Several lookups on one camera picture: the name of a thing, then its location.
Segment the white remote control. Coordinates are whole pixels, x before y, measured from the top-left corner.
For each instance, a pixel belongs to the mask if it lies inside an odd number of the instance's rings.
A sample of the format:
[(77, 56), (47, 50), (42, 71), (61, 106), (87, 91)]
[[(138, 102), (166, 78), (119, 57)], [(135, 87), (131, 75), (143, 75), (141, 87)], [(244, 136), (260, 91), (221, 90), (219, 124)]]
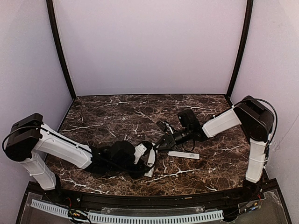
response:
[(147, 166), (152, 167), (150, 171), (144, 174), (146, 177), (152, 177), (154, 173), (154, 168), (155, 166), (153, 165), (155, 162), (155, 151), (153, 149), (150, 150), (149, 156), (148, 156), (148, 161), (147, 161)]

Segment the white battery cover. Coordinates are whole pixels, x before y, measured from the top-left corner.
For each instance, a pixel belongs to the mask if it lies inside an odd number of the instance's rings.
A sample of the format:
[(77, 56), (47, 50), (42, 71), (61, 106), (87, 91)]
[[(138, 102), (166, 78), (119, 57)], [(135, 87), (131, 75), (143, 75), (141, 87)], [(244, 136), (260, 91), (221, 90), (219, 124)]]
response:
[(178, 151), (169, 151), (168, 155), (173, 156), (173, 157), (197, 159), (197, 160), (200, 158), (199, 154), (188, 153), (188, 152), (178, 152)]

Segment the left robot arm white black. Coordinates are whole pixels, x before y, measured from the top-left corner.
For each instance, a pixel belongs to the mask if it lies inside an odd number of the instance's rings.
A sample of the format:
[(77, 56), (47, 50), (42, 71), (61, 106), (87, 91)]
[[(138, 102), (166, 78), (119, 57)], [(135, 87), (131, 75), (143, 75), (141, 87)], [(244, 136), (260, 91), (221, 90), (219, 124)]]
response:
[(59, 178), (47, 167), (39, 152), (51, 154), (92, 174), (123, 171), (138, 178), (149, 170), (141, 157), (152, 148), (148, 141), (133, 146), (123, 140), (101, 148), (80, 144), (51, 129), (39, 113), (14, 123), (2, 142), (6, 156), (21, 164), (45, 191), (57, 189)]

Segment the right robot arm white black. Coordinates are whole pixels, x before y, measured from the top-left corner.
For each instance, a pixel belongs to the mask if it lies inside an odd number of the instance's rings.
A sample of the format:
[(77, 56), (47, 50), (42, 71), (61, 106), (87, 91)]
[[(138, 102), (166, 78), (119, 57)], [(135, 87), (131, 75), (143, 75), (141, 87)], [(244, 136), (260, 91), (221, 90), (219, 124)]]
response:
[(200, 124), (193, 110), (178, 113), (183, 127), (175, 131), (166, 121), (157, 125), (165, 133), (153, 146), (154, 151), (172, 151), (188, 140), (203, 142), (235, 126), (242, 126), (250, 144), (249, 163), (242, 183), (242, 196), (250, 197), (262, 188), (263, 170), (269, 158), (270, 145), (278, 126), (278, 115), (263, 99), (246, 96), (230, 109)]

